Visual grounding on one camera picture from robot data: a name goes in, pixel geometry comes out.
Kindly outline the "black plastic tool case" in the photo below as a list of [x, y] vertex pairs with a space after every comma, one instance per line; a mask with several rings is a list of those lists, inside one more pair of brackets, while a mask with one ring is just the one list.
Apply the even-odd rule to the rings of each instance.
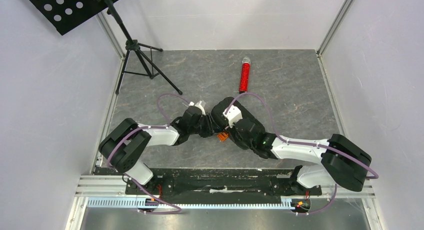
[[[234, 100], [232, 96], [228, 96], [215, 105], [211, 110], [211, 116], [219, 127], [219, 132], [225, 132], [228, 134], [229, 139], [235, 144], [233, 134], [233, 126], [236, 122], [242, 119], [250, 119], [252, 121], [260, 123], [260, 121], [254, 117], [239, 101]], [[264, 144], [267, 142], [267, 132], [265, 129], [265, 135], [257, 146], [238, 146], [243, 150], [252, 150], [259, 152], [264, 149]]]

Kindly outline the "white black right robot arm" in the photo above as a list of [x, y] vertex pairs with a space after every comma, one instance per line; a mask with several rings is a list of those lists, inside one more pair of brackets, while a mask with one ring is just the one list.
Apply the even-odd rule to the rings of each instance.
[[372, 158], [341, 134], [334, 133], [330, 139], [321, 140], [284, 139], [266, 132], [255, 118], [235, 117], [228, 123], [233, 142], [263, 159], [313, 163], [297, 167], [294, 177], [289, 179], [289, 189], [295, 194], [324, 184], [338, 184], [353, 192], [364, 187]]

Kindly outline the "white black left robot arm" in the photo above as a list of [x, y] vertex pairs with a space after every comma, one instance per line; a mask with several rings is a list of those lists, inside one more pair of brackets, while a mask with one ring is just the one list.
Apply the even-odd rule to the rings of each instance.
[[189, 106], [182, 116], [165, 125], [145, 125], [126, 118], [102, 140], [98, 151], [108, 167], [137, 181], [137, 187], [144, 194], [152, 194], [157, 181], [141, 159], [145, 148], [178, 146], [191, 135], [208, 138], [217, 132], [218, 126], [210, 113], [198, 106]]

